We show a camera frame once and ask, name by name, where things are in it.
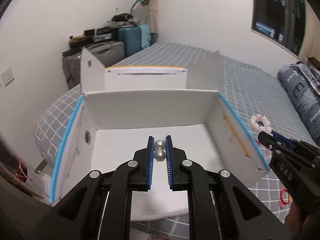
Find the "grid patterned bedsheet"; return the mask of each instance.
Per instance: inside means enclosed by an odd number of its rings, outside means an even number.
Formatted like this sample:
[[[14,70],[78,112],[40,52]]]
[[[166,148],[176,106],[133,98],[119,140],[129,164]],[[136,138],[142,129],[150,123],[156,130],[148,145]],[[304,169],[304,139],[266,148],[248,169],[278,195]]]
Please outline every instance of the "grid patterned bedsheet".
[[[188,67],[198,59],[205,59],[205,49],[177,43],[156,43],[148,49],[132,55],[116,65],[171,65]],[[315,145],[298,113],[295,111],[287,93],[279,81],[263,70],[230,58],[221,56],[224,76],[220,91],[233,106],[243,123],[253,114],[263,114],[273,130],[294,139],[302,139]],[[54,165],[55,155],[68,119],[81,95],[80,86],[54,102],[34,125],[34,136],[45,160]],[[279,218],[284,218],[290,205],[279,207],[281,182],[270,171],[249,189]],[[188,239],[188,216],[167,218],[156,221],[133,222],[132,226],[150,234],[156,234],[171,240]]]

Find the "triangular cutout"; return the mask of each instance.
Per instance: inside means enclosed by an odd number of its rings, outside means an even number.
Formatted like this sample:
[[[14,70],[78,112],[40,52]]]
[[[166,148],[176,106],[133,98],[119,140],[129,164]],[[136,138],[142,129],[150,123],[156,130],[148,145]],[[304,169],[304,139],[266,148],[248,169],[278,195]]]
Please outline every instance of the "triangular cutout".
[[[238,187],[233,187],[232,189],[238,201],[244,220],[249,220],[261,215],[260,209],[257,208]]]
[[[82,188],[73,198],[70,198],[59,210],[59,216],[69,220],[76,220],[87,188]]]

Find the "blue lamp shade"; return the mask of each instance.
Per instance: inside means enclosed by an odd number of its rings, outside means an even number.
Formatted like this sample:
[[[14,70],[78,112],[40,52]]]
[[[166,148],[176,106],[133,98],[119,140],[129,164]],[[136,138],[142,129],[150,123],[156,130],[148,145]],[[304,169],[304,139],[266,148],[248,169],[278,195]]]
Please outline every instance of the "blue lamp shade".
[[[146,6],[149,4],[150,0],[138,0],[139,2],[141,2],[141,5]]]

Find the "yellow stripe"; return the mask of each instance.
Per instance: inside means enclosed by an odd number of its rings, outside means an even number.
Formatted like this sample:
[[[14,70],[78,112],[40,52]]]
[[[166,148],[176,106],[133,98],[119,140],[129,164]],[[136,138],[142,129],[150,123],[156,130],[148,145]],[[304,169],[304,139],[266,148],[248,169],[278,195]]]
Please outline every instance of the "yellow stripe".
[[[237,134],[236,130],[232,127],[231,122],[228,120],[228,118],[224,115],[223,119],[225,119],[227,121],[227,124],[231,130],[231,132],[233,133],[233,135],[236,137],[236,139],[238,140],[238,142],[240,143],[240,146],[242,148],[242,150],[244,151],[244,156],[251,158],[251,155],[249,154],[247,148],[245,147],[245,145],[243,144],[242,140],[240,139],[239,135]]]
[[[112,66],[108,68],[120,68],[120,67],[168,67],[168,68],[184,68],[179,66],[158,66],[158,65],[125,65],[125,66]]]

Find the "white wall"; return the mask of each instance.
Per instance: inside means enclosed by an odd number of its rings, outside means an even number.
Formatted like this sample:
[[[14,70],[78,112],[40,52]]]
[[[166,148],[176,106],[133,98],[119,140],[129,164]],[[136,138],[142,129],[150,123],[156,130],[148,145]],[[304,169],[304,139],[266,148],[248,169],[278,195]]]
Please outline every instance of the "white wall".
[[[0,20],[0,72],[9,65],[15,80],[0,78],[0,133],[34,167],[42,160],[32,123],[67,91],[61,53],[68,37],[97,28],[135,0],[13,0]]]
[[[197,46],[276,76],[294,56],[251,31],[253,0],[159,0],[159,41]]]

